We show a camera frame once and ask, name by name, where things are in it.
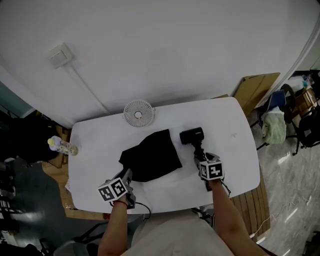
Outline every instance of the small white fan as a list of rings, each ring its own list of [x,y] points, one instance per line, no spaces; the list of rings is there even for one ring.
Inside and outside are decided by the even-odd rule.
[[[133,127],[148,126],[154,120],[154,117],[155,110],[142,99],[129,102],[123,111],[123,118]]]

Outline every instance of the wooden floor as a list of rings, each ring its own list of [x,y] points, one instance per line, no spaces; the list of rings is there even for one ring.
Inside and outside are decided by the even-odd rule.
[[[265,181],[260,170],[260,184],[257,188],[231,198],[235,207],[240,212],[248,233],[254,234],[269,216],[269,204]],[[265,221],[254,240],[270,229],[270,219]]]

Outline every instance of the person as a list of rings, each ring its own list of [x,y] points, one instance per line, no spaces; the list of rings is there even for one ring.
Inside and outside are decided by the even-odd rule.
[[[114,203],[98,247],[98,256],[266,256],[247,232],[245,223],[220,180],[209,181],[214,204],[214,229],[191,210],[153,214],[135,231],[127,250],[127,201]]]

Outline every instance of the human arm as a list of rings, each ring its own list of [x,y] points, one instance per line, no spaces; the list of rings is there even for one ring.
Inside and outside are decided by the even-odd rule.
[[[127,203],[126,195],[119,199]],[[114,202],[110,220],[98,248],[98,256],[119,256],[127,250],[128,215],[127,206]]]
[[[267,255],[250,239],[240,213],[230,201],[220,180],[211,180],[209,185],[213,196],[214,227],[232,253],[235,256]]]

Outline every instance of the red wristband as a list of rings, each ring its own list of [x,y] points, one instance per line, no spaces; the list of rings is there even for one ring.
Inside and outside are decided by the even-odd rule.
[[[123,201],[115,200],[115,201],[113,201],[113,205],[115,205],[115,203],[123,203],[123,204],[125,204],[125,206],[128,208],[128,205],[127,205],[125,202],[123,202]]]

